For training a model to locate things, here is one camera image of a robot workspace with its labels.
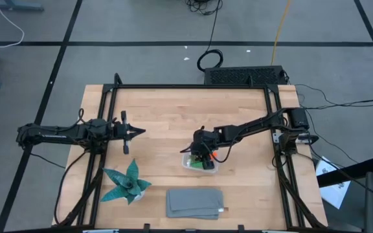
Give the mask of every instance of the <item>clear plastic container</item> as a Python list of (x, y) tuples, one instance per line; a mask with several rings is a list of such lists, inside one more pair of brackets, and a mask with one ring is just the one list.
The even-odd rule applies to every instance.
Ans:
[(218, 162), (214, 161), (214, 169), (211, 169), (211, 170), (204, 170), (204, 169), (200, 169), (200, 168), (194, 168), (190, 165), (191, 163), (191, 153), (188, 152), (188, 153), (184, 153), (183, 156), (182, 156), (182, 166), (186, 169), (191, 169), (191, 170), (194, 170), (194, 171), (199, 171), (199, 172), (205, 172), (205, 173), (216, 173), (218, 171), (218, 166), (220, 165)]

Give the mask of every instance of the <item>artificial plant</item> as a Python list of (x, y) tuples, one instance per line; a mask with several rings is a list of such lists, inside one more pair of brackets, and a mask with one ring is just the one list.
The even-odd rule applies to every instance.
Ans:
[(114, 189), (104, 195), (101, 201), (110, 201), (117, 198), (125, 197), (130, 204), (137, 195), (145, 191), (151, 183), (138, 179), (139, 169), (135, 159), (132, 160), (126, 175), (115, 170), (103, 168), (107, 176), (117, 185)]

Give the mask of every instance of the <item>floor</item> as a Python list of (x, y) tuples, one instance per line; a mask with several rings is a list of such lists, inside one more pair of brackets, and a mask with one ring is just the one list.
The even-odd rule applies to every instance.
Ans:
[[(182, 0), (35, 2), (45, 11), (5, 12), (26, 35), (22, 46), (0, 50), (0, 213), (22, 155), (16, 129), (33, 122), (39, 109), (43, 112), (46, 87), (52, 92), (38, 115), (42, 124), (67, 125), (76, 119), (84, 86), (111, 83), (115, 72), (124, 83), (203, 83), (196, 60), (214, 20), (190, 12)], [(224, 53), (223, 67), (269, 65), (285, 5), (286, 0), (224, 0), (213, 39), (218, 41), (214, 48)], [(0, 44), (20, 35), (0, 15)], [(291, 83), (320, 88), (334, 102), (373, 98), (373, 0), (293, 0), (280, 42), (275, 64), (285, 68)], [(203, 66), (215, 63), (209, 56)], [(326, 104), (321, 93), (297, 89), (305, 106)], [(356, 161), (373, 158), (373, 107), (311, 114), (317, 132)], [(353, 163), (322, 140), (313, 147), (338, 164)], [(58, 145), (33, 149), (62, 165), (68, 151)], [(5, 230), (49, 227), (62, 173), (31, 157)], [(326, 205), (331, 224), (361, 226), (352, 220), (362, 211), (361, 192), (352, 184), (347, 194), (352, 198), (340, 210)]]

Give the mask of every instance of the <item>wooden table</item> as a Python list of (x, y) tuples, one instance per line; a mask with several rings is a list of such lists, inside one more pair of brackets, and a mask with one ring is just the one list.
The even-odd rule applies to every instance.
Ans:
[[(85, 120), (96, 118), (101, 90), (101, 85), (86, 86), (82, 100)], [(294, 86), (279, 86), (279, 90), (283, 107), (299, 106)], [(267, 109), (262, 90), (119, 89), (115, 116), (120, 118), (122, 110), (126, 110), (132, 126), (146, 129), (146, 132), (131, 141), (129, 155), (123, 154), (122, 141), (111, 141), (106, 168), (125, 172), (132, 159), (136, 159), (140, 179), (151, 182), (152, 186), (140, 201), (130, 206), (124, 199), (100, 203), (96, 228), (143, 228), (145, 223), (149, 223), (152, 229), (235, 230), (241, 224), (246, 230), (286, 228), (277, 171), (271, 165), (273, 147), (270, 131), (247, 137), (235, 145), (228, 161), (221, 164), (214, 175), (181, 166), (182, 154), (179, 151), (191, 143), (193, 132), (202, 125), (212, 130), (214, 126), (242, 124), (265, 116)], [(225, 150), (223, 148), (218, 153), (222, 155)], [(298, 145), (298, 150), (310, 156), (308, 146)], [(82, 151), (81, 147), (72, 146), (68, 164)], [(81, 197), (88, 158), (89, 155), (85, 155), (65, 178), (58, 206), (60, 219)], [(327, 225), (312, 161), (294, 155), (293, 163), (301, 198), (317, 219)], [(100, 196), (114, 186), (105, 175)], [(225, 211), (218, 220), (166, 217), (166, 191), (191, 187), (222, 190)], [(84, 223), (89, 221), (92, 200), (87, 203)], [(290, 196), (289, 204), (293, 225), (297, 226)]]

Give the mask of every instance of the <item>gray towel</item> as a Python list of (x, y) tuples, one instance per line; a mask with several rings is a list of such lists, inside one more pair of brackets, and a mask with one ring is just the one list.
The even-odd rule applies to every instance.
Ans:
[(216, 189), (180, 189), (166, 192), (167, 217), (218, 219), (219, 209), (223, 207), (223, 194)]

